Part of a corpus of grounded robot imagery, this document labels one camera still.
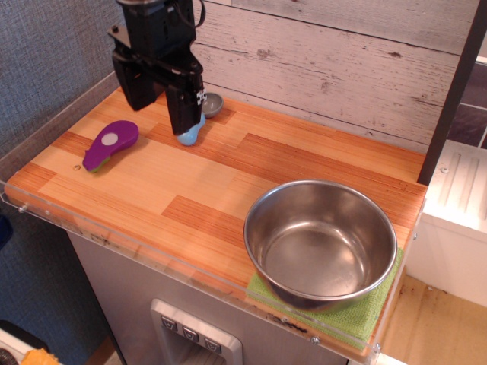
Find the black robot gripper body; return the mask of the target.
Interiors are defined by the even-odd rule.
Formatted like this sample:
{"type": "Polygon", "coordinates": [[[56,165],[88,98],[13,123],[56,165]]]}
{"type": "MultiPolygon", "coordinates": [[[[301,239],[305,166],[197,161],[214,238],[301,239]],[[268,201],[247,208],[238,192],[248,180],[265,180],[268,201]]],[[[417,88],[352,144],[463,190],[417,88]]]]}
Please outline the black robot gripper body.
{"type": "Polygon", "coordinates": [[[203,67],[191,52],[204,4],[195,19],[192,2],[120,2],[125,24],[113,26],[113,66],[120,85],[135,90],[144,75],[166,87],[201,91],[203,67]]]}

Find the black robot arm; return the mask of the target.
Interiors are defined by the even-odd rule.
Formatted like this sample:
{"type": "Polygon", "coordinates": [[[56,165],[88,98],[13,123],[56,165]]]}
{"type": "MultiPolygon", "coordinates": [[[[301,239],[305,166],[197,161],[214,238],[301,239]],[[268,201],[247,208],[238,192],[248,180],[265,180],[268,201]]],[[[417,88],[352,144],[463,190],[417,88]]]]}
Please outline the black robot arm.
{"type": "Polygon", "coordinates": [[[113,67],[129,105],[139,111],[167,98],[173,133],[201,122],[205,88],[203,67],[191,52],[196,29],[191,1],[121,1],[125,23],[113,25],[113,67]]]}

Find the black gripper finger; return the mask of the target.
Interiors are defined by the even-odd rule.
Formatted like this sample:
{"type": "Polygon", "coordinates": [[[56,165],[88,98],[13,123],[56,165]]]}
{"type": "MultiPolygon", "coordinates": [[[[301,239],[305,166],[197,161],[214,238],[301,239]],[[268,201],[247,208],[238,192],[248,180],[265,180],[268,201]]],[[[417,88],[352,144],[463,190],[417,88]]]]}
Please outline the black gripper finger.
{"type": "Polygon", "coordinates": [[[168,87],[167,108],[174,135],[183,135],[202,124],[202,105],[206,101],[206,89],[187,91],[168,87]]]}
{"type": "Polygon", "coordinates": [[[137,62],[114,52],[113,67],[128,104],[139,111],[154,103],[166,87],[153,80],[137,62]]]}

